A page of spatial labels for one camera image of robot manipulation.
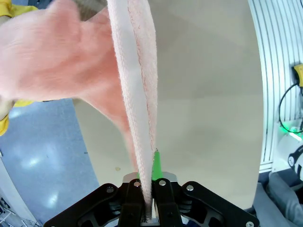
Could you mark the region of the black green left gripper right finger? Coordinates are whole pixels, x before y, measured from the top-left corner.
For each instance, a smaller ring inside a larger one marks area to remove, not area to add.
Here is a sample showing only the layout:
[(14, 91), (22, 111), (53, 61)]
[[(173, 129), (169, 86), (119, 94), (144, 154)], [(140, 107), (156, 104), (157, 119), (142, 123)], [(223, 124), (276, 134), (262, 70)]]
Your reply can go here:
[(255, 216), (199, 183), (179, 185), (174, 175), (162, 172), (158, 151), (152, 179), (160, 227), (260, 227)]

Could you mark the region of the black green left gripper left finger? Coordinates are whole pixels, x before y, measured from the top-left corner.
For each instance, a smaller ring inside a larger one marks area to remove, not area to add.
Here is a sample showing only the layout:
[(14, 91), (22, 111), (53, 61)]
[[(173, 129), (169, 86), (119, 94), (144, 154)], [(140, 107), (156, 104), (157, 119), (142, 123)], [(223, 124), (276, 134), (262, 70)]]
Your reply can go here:
[(106, 183), (63, 212), (44, 227), (105, 227), (119, 220), (117, 227), (140, 227), (144, 199), (138, 173), (123, 177), (120, 187)]

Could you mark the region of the pink terry towel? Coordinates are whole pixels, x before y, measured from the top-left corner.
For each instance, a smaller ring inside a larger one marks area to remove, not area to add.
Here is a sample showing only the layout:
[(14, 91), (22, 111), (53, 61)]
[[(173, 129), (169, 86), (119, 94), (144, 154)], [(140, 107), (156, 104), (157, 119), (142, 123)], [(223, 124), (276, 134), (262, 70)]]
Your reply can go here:
[(0, 17), (0, 96), (81, 99), (123, 135), (152, 218), (157, 124), (156, 32), (148, 0), (107, 0), (81, 20), (74, 0)]

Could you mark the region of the person's right forearm yellow sleeve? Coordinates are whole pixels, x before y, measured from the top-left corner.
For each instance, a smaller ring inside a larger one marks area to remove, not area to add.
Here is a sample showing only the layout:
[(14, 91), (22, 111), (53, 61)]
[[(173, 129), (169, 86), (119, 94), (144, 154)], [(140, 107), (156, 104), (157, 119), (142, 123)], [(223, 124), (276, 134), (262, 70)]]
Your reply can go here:
[[(14, 107), (25, 107), (32, 103), (33, 103), (33, 101), (18, 100), (18, 101), (15, 101), (13, 108)], [(7, 116), (5, 116), (5, 118), (3, 120), (0, 121), (0, 136), (5, 134), (8, 127), (9, 127), (9, 113)]]

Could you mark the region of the person's left forearm yellow sleeve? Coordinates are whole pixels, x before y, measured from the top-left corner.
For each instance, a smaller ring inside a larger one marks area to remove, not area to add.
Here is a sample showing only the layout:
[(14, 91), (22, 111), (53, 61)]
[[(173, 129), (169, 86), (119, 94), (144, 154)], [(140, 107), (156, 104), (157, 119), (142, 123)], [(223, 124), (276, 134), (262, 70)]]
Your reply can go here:
[(38, 8), (35, 6), (15, 5), (11, 0), (0, 0), (0, 17), (7, 16), (12, 18), (34, 10), (38, 10)]

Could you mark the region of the person's right hand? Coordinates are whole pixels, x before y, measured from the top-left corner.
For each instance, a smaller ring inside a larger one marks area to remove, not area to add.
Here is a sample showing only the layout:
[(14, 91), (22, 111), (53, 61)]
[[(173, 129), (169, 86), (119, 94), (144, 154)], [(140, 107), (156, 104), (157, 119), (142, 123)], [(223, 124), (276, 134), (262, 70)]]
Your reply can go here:
[(0, 96), (0, 121), (8, 115), (14, 106), (14, 100), (9, 100)]

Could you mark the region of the grey fabric cover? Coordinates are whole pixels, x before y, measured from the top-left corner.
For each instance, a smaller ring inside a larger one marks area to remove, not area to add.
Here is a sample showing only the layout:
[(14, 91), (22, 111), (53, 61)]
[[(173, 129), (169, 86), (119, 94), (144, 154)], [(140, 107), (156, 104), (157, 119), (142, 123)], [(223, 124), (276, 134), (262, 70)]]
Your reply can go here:
[(278, 173), (257, 184), (253, 208), (260, 227), (303, 227), (303, 204)]

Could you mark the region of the aluminium profile frame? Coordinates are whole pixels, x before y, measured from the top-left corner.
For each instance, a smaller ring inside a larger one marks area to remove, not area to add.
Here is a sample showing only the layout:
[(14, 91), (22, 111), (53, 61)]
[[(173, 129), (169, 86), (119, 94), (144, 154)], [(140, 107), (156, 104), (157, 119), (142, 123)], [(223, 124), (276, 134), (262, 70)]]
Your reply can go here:
[(263, 144), (259, 172), (272, 170), (278, 133), (303, 118), (293, 66), (303, 63), (303, 0), (248, 0), (256, 31), (263, 84)]

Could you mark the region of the yellow box on frame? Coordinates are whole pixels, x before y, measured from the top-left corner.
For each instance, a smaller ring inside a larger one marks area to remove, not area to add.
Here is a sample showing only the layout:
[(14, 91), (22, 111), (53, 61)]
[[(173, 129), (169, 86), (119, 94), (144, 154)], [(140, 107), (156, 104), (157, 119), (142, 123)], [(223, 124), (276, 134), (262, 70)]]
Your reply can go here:
[(303, 63), (293, 66), (293, 69), (298, 86), (303, 88)]

